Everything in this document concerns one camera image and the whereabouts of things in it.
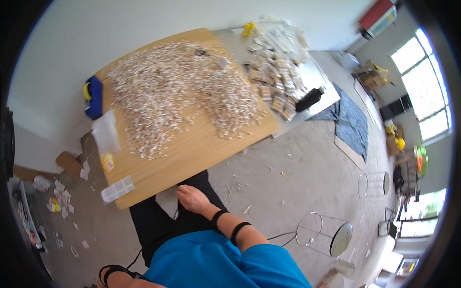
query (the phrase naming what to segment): small white box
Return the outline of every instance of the small white box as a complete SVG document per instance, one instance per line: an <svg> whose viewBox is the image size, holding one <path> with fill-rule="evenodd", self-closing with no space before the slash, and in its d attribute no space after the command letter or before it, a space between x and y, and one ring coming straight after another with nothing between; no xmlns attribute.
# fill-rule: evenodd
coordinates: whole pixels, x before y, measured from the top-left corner
<svg viewBox="0 0 461 288"><path fill-rule="evenodd" d="M354 57L354 55L351 55L350 53L345 53L342 57L340 57L339 63L341 63L342 67L351 71L359 65L359 61L357 60L357 58Z"/></svg>

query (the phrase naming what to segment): stack of packets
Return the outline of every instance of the stack of packets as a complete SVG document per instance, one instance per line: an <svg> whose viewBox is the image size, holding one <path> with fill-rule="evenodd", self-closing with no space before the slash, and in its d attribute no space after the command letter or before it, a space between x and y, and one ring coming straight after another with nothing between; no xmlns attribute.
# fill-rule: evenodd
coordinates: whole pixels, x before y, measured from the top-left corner
<svg viewBox="0 0 461 288"><path fill-rule="evenodd" d="M249 66L249 78L261 98L272 102L272 109L289 122L296 115L296 103L308 92L298 73L301 63L268 48L271 47L261 43L248 46L253 54L244 64Z"/></svg>
<svg viewBox="0 0 461 288"><path fill-rule="evenodd" d="M69 215L67 210L70 213L74 213L74 206L71 204L71 194L59 180L54 181L54 185L56 187L53 191L55 197L50 198L47 208L51 212L61 211L62 218L67 220L67 215Z"/></svg>

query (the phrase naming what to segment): blue shirt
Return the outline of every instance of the blue shirt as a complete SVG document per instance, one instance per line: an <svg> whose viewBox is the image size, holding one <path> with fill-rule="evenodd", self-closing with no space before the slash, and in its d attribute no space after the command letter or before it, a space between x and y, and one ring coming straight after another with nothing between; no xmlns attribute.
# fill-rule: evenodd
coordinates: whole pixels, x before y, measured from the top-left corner
<svg viewBox="0 0 461 288"><path fill-rule="evenodd" d="M285 248L259 244L240 253L213 230L165 242L144 273L150 281L177 287L312 288Z"/></svg>

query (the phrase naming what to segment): concrete floor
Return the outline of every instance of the concrete floor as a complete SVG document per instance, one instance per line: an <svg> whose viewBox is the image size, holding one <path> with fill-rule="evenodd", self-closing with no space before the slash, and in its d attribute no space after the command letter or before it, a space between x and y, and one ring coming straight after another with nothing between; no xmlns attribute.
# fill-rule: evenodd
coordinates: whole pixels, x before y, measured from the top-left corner
<svg viewBox="0 0 461 288"><path fill-rule="evenodd" d="M388 171L392 175L392 159L387 154L384 132L378 127L381 124L371 122L365 105L354 90L352 76L331 53L313 52L313 56L329 79L338 84L368 118L365 172ZM363 278L360 273L365 254L377 239L377 224L384 219L384 208L395 204L395 193L391 188L386 196L359 198L357 182L361 171L336 147L334 131L335 124L331 121L307 121L277 139L267 138L254 144L246 153L235 154L208 171L211 185L229 211L251 222L267 237L294 231L299 221L311 211L351 222L354 234L340 258L354 263L357 268L352 280L346 281L348 284L331 287L358 287L361 283L357 279ZM94 149L95 144L90 138L84 146L83 160L96 151ZM45 207L53 189L37 197L49 237L49 254L43 254L42 258L59 287L81 288L95 283L102 266L126 266L141 248L129 210L120 211L114 203L103 204L100 191L107 183L97 153L92 153L88 160L91 167L88 181L80 179L76 182L65 173L60 175L75 207L75 214L69 214L67 221L61 213L50 213ZM228 195L226 184L235 190L231 195ZM171 216L177 207L174 190L169 188L157 196L157 201ZM249 213L244 214L249 205ZM78 224L78 230L72 222ZM339 224L326 223L326 229L331 231ZM62 236L64 247L61 249L54 243L53 230ZM272 243L281 245L290 237L274 239ZM89 244L88 250L83 248L83 240ZM325 242L319 240L316 244L327 251ZM71 246L77 249L78 258L72 255ZM335 262L334 258L301 247L296 241L285 247L313 286ZM140 273L146 269L142 260L132 267Z"/></svg>

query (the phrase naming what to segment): black pants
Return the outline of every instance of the black pants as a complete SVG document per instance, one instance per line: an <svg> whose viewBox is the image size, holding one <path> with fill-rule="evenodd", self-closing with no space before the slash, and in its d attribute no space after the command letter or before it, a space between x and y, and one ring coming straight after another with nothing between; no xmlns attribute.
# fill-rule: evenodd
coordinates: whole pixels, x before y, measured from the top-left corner
<svg viewBox="0 0 461 288"><path fill-rule="evenodd" d="M212 204L227 211L208 182L208 171L202 171L177 185L190 185L202 191ZM202 215L187 211L178 201L179 215L173 220L155 201L155 195L130 207L131 218L135 224L142 257L147 267L154 252L167 240L190 232L211 230L214 227Z"/></svg>

